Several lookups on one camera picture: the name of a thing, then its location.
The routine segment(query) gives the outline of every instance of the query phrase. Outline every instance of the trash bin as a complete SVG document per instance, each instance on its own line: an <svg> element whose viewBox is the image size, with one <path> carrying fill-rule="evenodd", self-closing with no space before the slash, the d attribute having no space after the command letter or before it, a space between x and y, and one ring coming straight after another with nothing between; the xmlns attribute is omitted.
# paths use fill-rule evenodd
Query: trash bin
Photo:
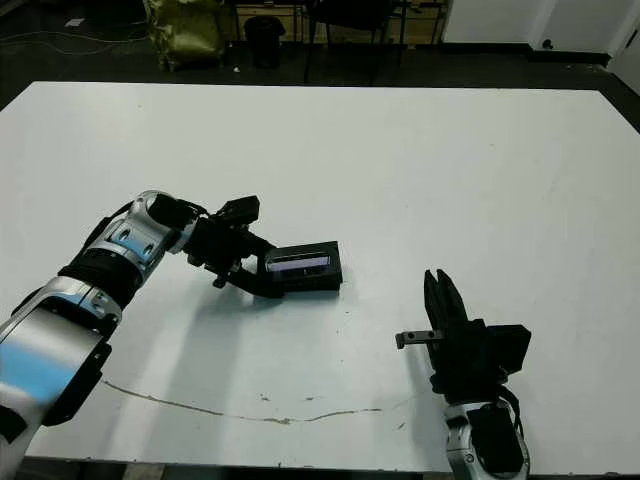
<svg viewBox="0 0 640 480"><path fill-rule="evenodd" d="M244 24L244 33L256 67L275 68L280 65L280 35L284 35L280 20L271 15L251 17Z"/></svg>

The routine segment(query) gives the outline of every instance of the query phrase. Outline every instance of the white table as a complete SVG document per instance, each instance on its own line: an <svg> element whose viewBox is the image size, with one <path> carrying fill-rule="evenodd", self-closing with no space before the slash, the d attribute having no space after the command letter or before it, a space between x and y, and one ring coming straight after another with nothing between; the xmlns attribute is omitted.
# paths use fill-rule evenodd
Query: white table
<svg viewBox="0 0 640 480"><path fill-rule="evenodd" d="M6 314L149 188L256 193L257 234L338 240L344 267L339 296L279 303L166 257L109 383L30 455L446 471L426 353L393 338L442 267L470 315L533 332L509 383L533 471L640 472L640 136L599 93L35 83L0 157Z"/></svg>

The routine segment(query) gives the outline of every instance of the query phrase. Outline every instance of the silver robot arm segment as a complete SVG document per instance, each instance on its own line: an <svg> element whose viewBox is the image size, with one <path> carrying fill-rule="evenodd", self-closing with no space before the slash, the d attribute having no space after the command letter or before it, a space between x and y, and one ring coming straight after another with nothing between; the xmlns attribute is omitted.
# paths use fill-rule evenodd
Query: silver robot arm segment
<svg viewBox="0 0 640 480"><path fill-rule="evenodd" d="M460 293L442 270L437 279L425 272L424 303L433 330L398 333L396 344L427 346L433 392L449 404L447 458L454 477L526 479L531 459L520 402L504 384L522 369L531 332L523 325L469 320Z"/></svg>
<svg viewBox="0 0 640 480"><path fill-rule="evenodd" d="M1 480L13 477L40 425L73 417L100 379L122 309L165 252L189 240L197 208L172 228L150 215L159 195L171 199L144 192L124 217L114 218L121 209L104 219L72 264L0 326Z"/></svg>

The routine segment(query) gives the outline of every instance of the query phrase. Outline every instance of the yellow bag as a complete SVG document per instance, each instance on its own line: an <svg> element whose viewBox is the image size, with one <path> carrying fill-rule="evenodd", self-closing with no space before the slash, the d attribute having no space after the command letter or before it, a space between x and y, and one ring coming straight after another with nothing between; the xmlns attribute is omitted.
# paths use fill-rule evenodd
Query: yellow bag
<svg viewBox="0 0 640 480"><path fill-rule="evenodd" d="M220 59L222 0L149 0L149 36L163 67Z"/></svg>

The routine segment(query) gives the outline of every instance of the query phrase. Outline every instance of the dark floor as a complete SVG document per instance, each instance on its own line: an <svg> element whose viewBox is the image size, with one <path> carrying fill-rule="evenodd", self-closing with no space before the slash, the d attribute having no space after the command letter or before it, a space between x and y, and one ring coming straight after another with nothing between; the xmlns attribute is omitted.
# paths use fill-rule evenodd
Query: dark floor
<svg viewBox="0 0 640 480"><path fill-rule="evenodd" d="M43 9L32 3L0 18L0 109L35 80L162 82L241 85L302 85L306 51L301 45L282 47L281 66L260 70L251 65L246 45L229 50L224 65L171 73L159 68L154 50L140 23L144 12L127 0L93 0L92 7L76 5ZM77 28L65 28L70 18L84 17ZM15 36L25 32L54 31L89 35L129 43L102 43L56 34ZM373 86L381 87L489 87L558 88L599 90L640 132L640 97L601 66L571 63L530 62L519 54L445 53L438 48L407 50L398 63L391 49L318 48L314 53L310 85L369 86L370 67L377 72ZM117 479L124 465L80 464L29 459L20 480ZM255 478L256 471L203 470L172 467L164 478L195 479L218 477ZM296 477L352 478L348 472L289 471ZM394 477L409 478L398 474Z"/></svg>

